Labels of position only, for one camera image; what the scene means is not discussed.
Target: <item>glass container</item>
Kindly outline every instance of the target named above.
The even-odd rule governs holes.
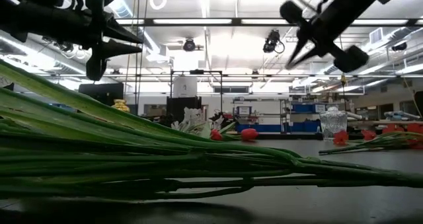
[[[337,107],[331,106],[326,112],[320,113],[323,138],[333,139],[334,134],[344,130],[347,126],[347,113],[341,112]]]

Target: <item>dark table surface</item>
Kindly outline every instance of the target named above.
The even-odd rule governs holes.
[[[324,141],[259,141],[303,156]],[[321,157],[423,173],[423,151],[361,152]],[[241,194],[178,202],[0,200],[4,223],[423,223],[423,189],[397,187],[258,187]]]

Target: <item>bundle of flower stems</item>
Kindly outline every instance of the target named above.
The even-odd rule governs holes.
[[[0,198],[159,200],[234,194],[255,186],[423,187],[423,174],[172,130],[1,60],[0,75],[82,111],[0,89]]]
[[[354,151],[382,151],[393,149],[421,149],[423,134],[409,131],[390,131],[368,141],[349,141],[349,145],[319,151],[320,155],[330,155]]]

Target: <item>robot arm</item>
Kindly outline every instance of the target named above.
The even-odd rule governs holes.
[[[280,7],[281,16],[299,27],[298,43],[286,69],[292,69],[313,56],[323,57],[328,53],[335,57],[334,65],[343,72],[351,72],[367,63],[369,56],[357,46],[352,46],[344,52],[333,41],[375,1],[385,4],[390,0],[334,0],[322,12],[322,5],[327,1],[322,0],[316,10],[318,14],[309,21],[302,17],[302,10],[292,1]],[[308,40],[312,41],[315,47],[295,60]]]
[[[106,60],[113,56],[141,52],[141,48],[103,42],[103,36],[142,44],[137,36],[121,27],[113,15],[104,12],[112,0],[85,0],[88,9],[82,11],[83,0],[72,0],[68,9],[60,9],[64,0],[0,0],[2,19],[0,30],[25,42],[28,33],[54,39],[58,44],[78,44],[93,49],[87,62],[87,77],[98,81],[106,70]]]

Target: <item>yellow object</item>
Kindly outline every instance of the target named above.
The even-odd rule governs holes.
[[[342,74],[341,76],[341,83],[346,84],[345,74]]]
[[[112,106],[113,108],[119,109],[121,111],[124,112],[130,112],[130,108],[128,108],[128,106],[126,106],[126,101],[123,99],[115,99],[113,100],[114,105]]]

